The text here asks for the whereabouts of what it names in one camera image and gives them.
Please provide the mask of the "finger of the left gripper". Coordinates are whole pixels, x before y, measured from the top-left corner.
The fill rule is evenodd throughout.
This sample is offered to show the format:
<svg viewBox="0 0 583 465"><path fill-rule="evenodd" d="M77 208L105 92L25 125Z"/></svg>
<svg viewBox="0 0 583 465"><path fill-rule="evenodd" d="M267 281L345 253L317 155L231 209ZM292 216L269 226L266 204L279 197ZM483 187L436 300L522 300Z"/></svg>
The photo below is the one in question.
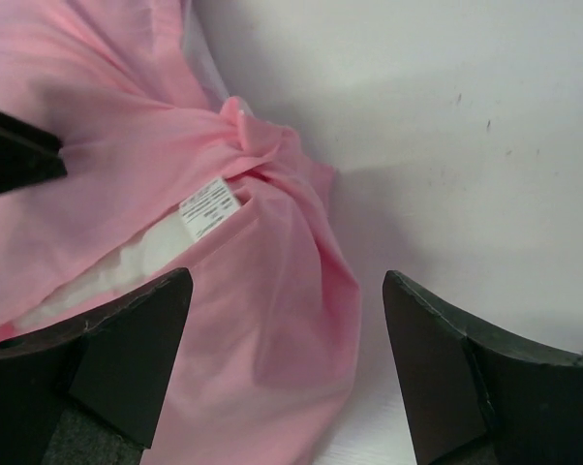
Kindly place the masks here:
<svg viewBox="0 0 583 465"><path fill-rule="evenodd" d="M65 177L62 141L0 111L0 195Z"/></svg>

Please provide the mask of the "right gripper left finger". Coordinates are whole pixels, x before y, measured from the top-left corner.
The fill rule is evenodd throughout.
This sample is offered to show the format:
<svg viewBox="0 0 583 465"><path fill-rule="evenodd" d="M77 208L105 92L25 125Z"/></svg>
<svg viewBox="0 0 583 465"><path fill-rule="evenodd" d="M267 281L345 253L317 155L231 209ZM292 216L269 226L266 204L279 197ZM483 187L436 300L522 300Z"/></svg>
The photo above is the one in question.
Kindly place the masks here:
<svg viewBox="0 0 583 465"><path fill-rule="evenodd" d="M177 268L0 342L0 464L138 464L153 443L193 292Z"/></svg>

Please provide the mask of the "white pillow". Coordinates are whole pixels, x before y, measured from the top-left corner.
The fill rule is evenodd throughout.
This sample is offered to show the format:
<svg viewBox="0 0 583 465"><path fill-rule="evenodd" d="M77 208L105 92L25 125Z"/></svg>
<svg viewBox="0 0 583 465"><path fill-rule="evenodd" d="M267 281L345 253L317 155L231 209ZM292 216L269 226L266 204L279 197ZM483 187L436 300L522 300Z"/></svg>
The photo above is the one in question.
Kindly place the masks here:
<svg viewBox="0 0 583 465"><path fill-rule="evenodd" d="M57 317L94 297L124 294L146 282L192 245L214 231L240 208L237 197L221 177L215 178L181 202L150 228L54 291L36 308L17 318L18 330Z"/></svg>

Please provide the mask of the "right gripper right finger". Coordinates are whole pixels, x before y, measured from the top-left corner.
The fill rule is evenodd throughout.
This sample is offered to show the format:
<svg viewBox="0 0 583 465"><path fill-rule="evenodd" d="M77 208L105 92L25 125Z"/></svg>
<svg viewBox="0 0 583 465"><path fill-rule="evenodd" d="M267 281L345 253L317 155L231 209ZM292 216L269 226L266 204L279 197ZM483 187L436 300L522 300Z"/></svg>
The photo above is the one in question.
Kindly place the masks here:
<svg viewBox="0 0 583 465"><path fill-rule="evenodd" d="M390 271L384 313L420 464L583 464L583 354L509 332Z"/></svg>

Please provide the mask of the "pink pillowcase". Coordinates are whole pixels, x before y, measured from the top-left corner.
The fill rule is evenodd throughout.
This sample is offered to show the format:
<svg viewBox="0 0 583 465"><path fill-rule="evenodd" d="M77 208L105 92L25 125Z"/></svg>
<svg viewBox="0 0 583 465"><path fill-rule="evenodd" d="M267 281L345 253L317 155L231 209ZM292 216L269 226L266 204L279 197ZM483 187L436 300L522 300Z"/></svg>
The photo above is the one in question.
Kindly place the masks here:
<svg viewBox="0 0 583 465"><path fill-rule="evenodd" d="M360 335L334 172L228 93L191 3L0 1L0 111L61 139L67 168L0 195L0 342L185 268L144 462L311 463Z"/></svg>

